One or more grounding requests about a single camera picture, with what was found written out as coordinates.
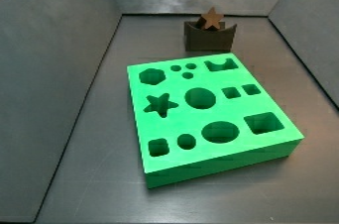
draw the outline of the square hole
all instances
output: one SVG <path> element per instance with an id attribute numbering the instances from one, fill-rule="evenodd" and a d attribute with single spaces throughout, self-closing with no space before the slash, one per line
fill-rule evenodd
<path id="1" fill-rule="evenodd" d="M 228 99 L 240 97 L 240 93 L 234 87 L 224 88 L 222 92 L 224 92 L 225 96 L 228 97 Z"/>
<path id="2" fill-rule="evenodd" d="M 260 93 L 257 87 L 253 84 L 242 85 L 242 89 L 246 95 L 254 95 Z"/>
<path id="3" fill-rule="evenodd" d="M 244 118 L 254 134 L 268 133 L 282 129 L 282 125 L 270 112 Z"/>
<path id="4" fill-rule="evenodd" d="M 157 139 L 148 142 L 148 151 L 150 157 L 160 157 L 169 153 L 165 139 Z"/>

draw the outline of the black container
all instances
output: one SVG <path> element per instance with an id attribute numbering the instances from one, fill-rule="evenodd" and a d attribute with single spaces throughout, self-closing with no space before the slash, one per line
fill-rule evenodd
<path id="1" fill-rule="evenodd" d="M 194 26 L 196 22 L 184 23 L 185 51 L 222 51 L 228 53 L 237 24 L 225 29 L 225 23 L 220 22 L 220 30 L 217 31 L 200 30 Z"/>

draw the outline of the hole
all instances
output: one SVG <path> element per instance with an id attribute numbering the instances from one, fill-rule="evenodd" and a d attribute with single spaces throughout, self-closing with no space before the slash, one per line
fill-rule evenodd
<path id="1" fill-rule="evenodd" d="M 240 97 L 240 93 L 234 87 L 224 88 L 222 92 L 229 99 Z"/>
<path id="2" fill-rule="evenodd" d="M 205 65 L 209 71 L 220 71 L 226 69 L 236 69 L 238 66 L 232 59 L 226 58 L 222 64 L 214 64 L 210 61 L 205 61 Z"/>
<path id="3" fill-rule="evenodd" d="M 157 85 L 165 80 L 164 71 L 161 69 L 145 69 L 138 73 L 140 82 L 149 85 Z"/>
<path id="4" fill-rule="evenodd" d="M 188 69 L 194 69 L 194 68 L 196 68 L 196 65 L 194 65 L 193 63 L 186 63 L 186 64 L 185 64 L 185 67 L 186 67 Z"/>
<path id="5" fill-rule="evenodd" d="M 181 69 L 180 65 L 172 65 L 170 66 L 170 70 L 173 70 L 173 71 L 178 71 L 180 69 Z"/>
<path id="6" fill-rule="evenodd" d="M 205 88 L 193 88 L 185 93 L 185 101 L 196 109 L 209 109 L 216 104 L 216 95 Z"/>
<path id="7" fill-rule="evenodd" d="M 242 85 L 242 89 L 246 95 L 254 95 L 260 93 L 257 87 L 253 84 Z"/>
<path id="8" fill-rule="evenodd" d="M 282 129 L 282 125 L 270 112 L 244 118 L 254 134 L 268 133 Z"/>
<path id="9" fill-rule="evenodd" d="M 196 146 L 196 139 L 190 134 L 182 134 L 177 138 L 177 145 L 184 150 L 190 150 Z"/>
<path id="10" fill-rule="evenodd" d="M 190 78 L 193 77 L 193 73 L 190 73 L 190 72 L 184 72 L 184 73 L 182 73 L 182 77 L 184 77 L 185 79 L 190 79 Z"/>
<path id="11" fill-rule="evenodd" d="M 238 136 L 238 128 L 229 122 L 213 122 L 204 127 L 201 134 L 212 143 L 226 143 Z"/>
<path id="12" fill-rule="evenodd" d="M 169 101 L 169 94 L 164 93 L 158 97 L 146 96 L 146 100 L 149 101 L 149 105 L 144 108 L 144 112 L 157 112 L 161 118 L 166 117 L 168 109 L 176 108 L 178 106 L 177 103 Z"/>
<path id="13" fill-rule="evenodd" d="M 157 139 L 148 142 L 148 151 L 150 157 L 160 157 L 169 153 L 165 139 Z"/>

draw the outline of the star-shaped hole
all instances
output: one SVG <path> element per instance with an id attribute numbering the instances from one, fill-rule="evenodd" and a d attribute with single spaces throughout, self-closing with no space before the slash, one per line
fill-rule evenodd
<path id="1" fill-rule="evenodd" d="M 212 7 L 206 14 L 201 14 L 201 17 L 196 23 L 196 27 L 202 30 L 220 30 L 220 20 L 224 15 L 216 13 L 214 7 Z"/>
<path id="2" fill-rule="evenodd" d="M 177 103 L 169 101 L 169 94 L 164 93 L 158 97 L 146 96 L 146 100 L 149 101 L 149 105 L 144 108 L 144 112 L 156 111 L 161 118 L 166 117 L 168 109 L 176 108 L 178 106 Z"/>

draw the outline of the shape sorter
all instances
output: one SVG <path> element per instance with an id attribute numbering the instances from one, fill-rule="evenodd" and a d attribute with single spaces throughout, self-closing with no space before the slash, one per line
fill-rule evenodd
<path id="1" fill-rule="evenodd" d="M 302 139 L 233 54 L 126 71 L 148 188 L 285 157 Z"/>

